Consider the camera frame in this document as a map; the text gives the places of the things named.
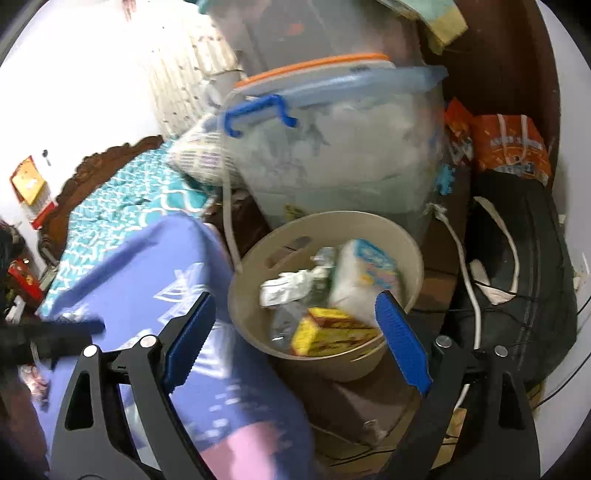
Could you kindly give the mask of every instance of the black bag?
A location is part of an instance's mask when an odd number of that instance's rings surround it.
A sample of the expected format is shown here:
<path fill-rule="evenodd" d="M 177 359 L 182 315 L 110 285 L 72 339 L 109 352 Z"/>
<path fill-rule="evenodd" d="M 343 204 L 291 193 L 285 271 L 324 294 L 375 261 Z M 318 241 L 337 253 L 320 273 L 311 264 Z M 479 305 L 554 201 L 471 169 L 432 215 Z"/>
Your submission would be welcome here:
<path fill-rule="evenodd" d="M 529 389 L 554 370 L 573 346 L 577 335 L 577 307 L 573 268 L 558 224 L 551 193 L 538 181 L 493 170 L 480 173 L 474 197 L 490 200 L 504 220 L 517 247 L 518 295 L 491 305 L 473 284 L 482 309 L 481 347 L 503 345 L 515 360 Z M 505 234 L 478 203 L 469 214 L 465 237 L 466 259 L 479 259 L 492 287 L 509 291 L 514 256 Z M 463 282 L 458 282 L 442 333 L 464 348 L 472 348 L 474 315 Z"/>

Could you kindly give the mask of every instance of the bed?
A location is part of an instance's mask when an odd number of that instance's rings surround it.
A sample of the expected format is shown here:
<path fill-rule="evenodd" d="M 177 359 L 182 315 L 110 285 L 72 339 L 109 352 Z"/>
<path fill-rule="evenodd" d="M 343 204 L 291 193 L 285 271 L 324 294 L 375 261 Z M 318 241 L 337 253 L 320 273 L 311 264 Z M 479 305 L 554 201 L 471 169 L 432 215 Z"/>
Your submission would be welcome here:
<path fill-rule="evenodd" d="M 158 333 L 195 295 L 211 291 L 215 327 L 171 397 L 183 424 L 219 480 L 237 479 L 238 472 L 241 480 L 311 478 L 313 441 L 304 410 L 266 356 L 235 332 L 226 307 L 232 269 L 225 249 L 217 232 L 195 221 L 217 222 L 217 191 L 168 168 L 170 145 L 150 137 L 93 155 L 66 183 L 40 239 L 48 260 L 61 255 L 40 313 L 72 321 L 100 316 L 106 334 L 96 342 L 112 350 Z M 234 199 L 244 253 L 267 227 L 252 199 L 244 193 Z M 54 371 L 43 370 L 48 399 L 35 407 L 49 448 L 73 365 L 62 360 Z M 157 466 L 132 393 L 122 389 L 122 397 L 142 461 Z"/>

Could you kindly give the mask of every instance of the beige trash can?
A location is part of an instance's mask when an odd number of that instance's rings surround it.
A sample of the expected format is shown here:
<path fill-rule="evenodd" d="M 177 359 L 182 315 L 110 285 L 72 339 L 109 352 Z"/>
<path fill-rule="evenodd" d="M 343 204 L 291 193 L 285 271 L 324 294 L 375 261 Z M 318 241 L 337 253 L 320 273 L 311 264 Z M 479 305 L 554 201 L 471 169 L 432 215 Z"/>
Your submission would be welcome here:
<path fill-rule="evenodd" d="M 301 357 L 276 350 L 269 339 L 272 312 L 259 305 L 259 288 L 281 272 L 313 268 L 311 257 L 321 247 L 337 247 L 363 238 L 396 260 L 402 278 L 408 312 L 423 286 L 423 258 L 413 238 L 396 223 L 370 213 L 324 212 L 308 215 L 274 230 L 246 255 L 242 274 L 230 285 L 230 316 L 240 334 L 260 351 L 289 362 L 290 368 L 305 368 L 325 378 L 351 381 L 370 373 L 383 357 L 387 345 L 382 335 L 348 352 L 324 357 Z"/>

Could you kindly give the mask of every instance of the blue gripper pad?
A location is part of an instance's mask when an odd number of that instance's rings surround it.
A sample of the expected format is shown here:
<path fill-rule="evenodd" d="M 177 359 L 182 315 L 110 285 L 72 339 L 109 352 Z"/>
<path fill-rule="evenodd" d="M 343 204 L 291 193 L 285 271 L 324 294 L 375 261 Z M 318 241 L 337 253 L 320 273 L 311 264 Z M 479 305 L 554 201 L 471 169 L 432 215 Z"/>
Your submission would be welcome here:
<path fill-rule="evenodd" d="M 417 387 L 424 397 L 432 383 L 427 354 L 390 292 L 378 295 L 375 318 L 407 384 Z"/>
<path fill-rule="evenodd" d="M 167 394 L 171 394 L 176 387 L 187 381 L 191 368 L 209 336 L 216 320 L 213 296 L 208 295 L 203 303 L 193 306 L 187 315 L 189 319 L 166 354 L 162 386 Z M 182 319 L 184 317 L 172 319 L 170 322 Z"/>

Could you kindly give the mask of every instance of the silver screw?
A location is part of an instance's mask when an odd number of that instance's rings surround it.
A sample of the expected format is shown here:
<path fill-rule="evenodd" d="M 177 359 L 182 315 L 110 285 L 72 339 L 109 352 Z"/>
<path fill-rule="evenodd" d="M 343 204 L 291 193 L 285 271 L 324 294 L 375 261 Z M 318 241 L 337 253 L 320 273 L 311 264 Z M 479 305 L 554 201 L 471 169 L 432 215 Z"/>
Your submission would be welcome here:
<path fill-rule="evenodd" d="M 141 338 L 139 344 L 144 348 L 150 348 L 156 344 L 156 337 L 154 335 L 146 335 Z"/>
<path fill-rule="evenodd" d="M 495 353 L 502 358 L 505 358 L 507 355 L 509 355 L 507 349 L 502 345 L 497 345 L 495 347 Z"/>
<path fill-rule="evenodd" d="M 84 356 L 87 356 L 88 358 L 90 358 L 97 351 L 98 351 L 98 348 L 96 347 L 96 345 L 89 345 L 84 350 L 82 350 L 82 353 L 84 354 Z"/>
<path fill-rule="evenodd" d="M 440 335 L 435 339 L 435 343 L 441 348 L 450 348 L 452 346 L 452 339 L 447 335 Z"/>

